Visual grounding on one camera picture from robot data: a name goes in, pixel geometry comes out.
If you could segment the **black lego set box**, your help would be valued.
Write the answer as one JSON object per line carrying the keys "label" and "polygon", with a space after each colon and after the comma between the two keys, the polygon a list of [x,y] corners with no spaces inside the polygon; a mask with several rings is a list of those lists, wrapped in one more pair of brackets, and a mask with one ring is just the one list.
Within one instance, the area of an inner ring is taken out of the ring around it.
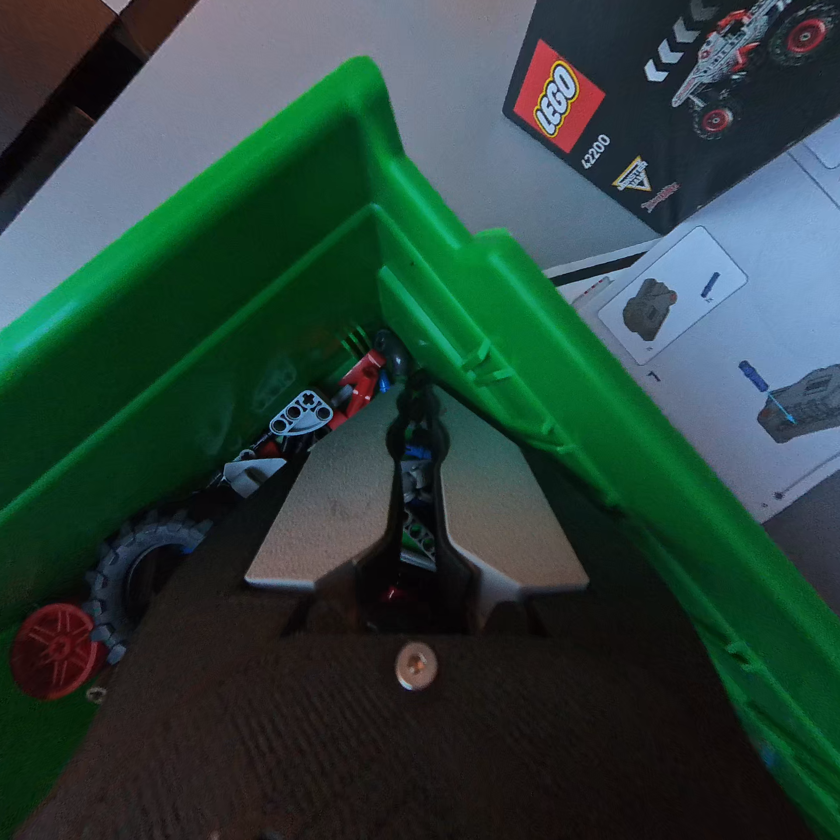
{"label": "black lego set box", "polygon": [[502,111],[666,235],[838,116],[839,2],[537,2]]}

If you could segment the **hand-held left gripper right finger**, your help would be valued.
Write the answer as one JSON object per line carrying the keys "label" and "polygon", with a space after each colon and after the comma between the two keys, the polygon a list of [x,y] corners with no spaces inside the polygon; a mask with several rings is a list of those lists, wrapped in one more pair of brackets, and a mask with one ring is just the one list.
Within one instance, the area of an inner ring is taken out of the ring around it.
{"label": "hand-held left gripper right finger", "polygon": [[584,592],[590,577],[521,448],[443,387],[416,388],[434,442],[438,569],[468,632],[503,604]]}

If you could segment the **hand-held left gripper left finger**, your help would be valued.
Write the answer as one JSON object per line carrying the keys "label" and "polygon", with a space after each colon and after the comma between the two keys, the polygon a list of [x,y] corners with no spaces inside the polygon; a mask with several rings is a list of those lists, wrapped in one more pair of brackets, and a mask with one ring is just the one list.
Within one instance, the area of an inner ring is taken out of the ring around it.
{"label": "hand-held left gripper left finger", "polygon": [[387,435],[404,391],[394,385],[314,445],[245,573],[249,586],[315,592],[383,545],[396,475]]}

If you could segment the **open instruction booklet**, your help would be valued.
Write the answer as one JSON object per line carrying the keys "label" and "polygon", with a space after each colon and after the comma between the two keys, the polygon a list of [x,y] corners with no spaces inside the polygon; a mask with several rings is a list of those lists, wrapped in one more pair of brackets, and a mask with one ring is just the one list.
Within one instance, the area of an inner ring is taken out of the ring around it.
{"label": "open instruction booklet", "polygon": [[548,276],[757,522],[838,471],[839,120]]}

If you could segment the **pile of lego pieces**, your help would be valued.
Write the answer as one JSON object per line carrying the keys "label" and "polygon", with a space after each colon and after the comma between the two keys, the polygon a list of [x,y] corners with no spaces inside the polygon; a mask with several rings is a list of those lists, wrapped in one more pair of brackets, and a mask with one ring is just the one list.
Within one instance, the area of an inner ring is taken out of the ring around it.
{"label": "pile of lego pieces", "polygon": [[438,608],[443,599],[436,562],[434,465],[436,451],[428,420],[417,411],[417,386],[425,374],[412,373],[413,363],[403,343],[387,330],[376,334],[367,353],[340,380],[332,407],[313,391],[296,397],[269,423],[269,438],[254,454],[224,468],[224,480],[241,497],[258,494],[244,513],[234,514],[221,535],[202,549],[204,582],[218,596],[260,590],[245,582],[271,523],[285,501],[315,444],[337,430],[373,399],[396,384],[405,384],[398,418],[387,435],[395,459],[391,525],[383,545],[358,563],[348,563],[308,596],[353,573],[362,603],[408,604],[421,614]]}

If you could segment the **red lego wheel hub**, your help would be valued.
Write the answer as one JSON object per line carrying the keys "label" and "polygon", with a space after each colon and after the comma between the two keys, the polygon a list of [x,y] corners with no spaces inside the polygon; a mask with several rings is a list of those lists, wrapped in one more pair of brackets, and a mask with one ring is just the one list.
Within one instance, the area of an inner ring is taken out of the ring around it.
{"label": "red lego wheel hub", "polygon": [[93,640],[94,622],[79,604],[54,602],[31,613],[17,630],[8,662],[28,697],[59,700],[96,677],[108,650]]}

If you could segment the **green plastic bin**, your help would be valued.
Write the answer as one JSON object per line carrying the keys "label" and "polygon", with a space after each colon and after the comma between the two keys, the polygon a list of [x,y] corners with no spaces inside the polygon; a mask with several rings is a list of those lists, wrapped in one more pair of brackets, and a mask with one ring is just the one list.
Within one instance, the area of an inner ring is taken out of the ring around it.
{"label": "green plastic bin", "polygon": [[[218,596],[224,468],[380,331],[512,439],[590,577],[448,611]],[[506,232],[406,156],[366,57],[2,331],[2,817],[19,838],[838,838],[838,618]],[[214,525],[129,649],[37,700],[23,621],[151,509]]]}

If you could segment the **black rubber lego tyre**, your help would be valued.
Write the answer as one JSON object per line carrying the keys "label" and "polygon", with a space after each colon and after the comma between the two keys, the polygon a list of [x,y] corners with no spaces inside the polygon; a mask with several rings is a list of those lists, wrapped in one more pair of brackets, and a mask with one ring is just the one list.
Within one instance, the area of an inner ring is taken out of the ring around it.
{"label": "black rubber lego tyre", "polygon": [[213,519],[196,520],[184,508],[169,514],[151,509],[100,544],[98,561],[85,575],[88,594],[81,609],[108,665],[124,658],[153,598],[213,525]]}

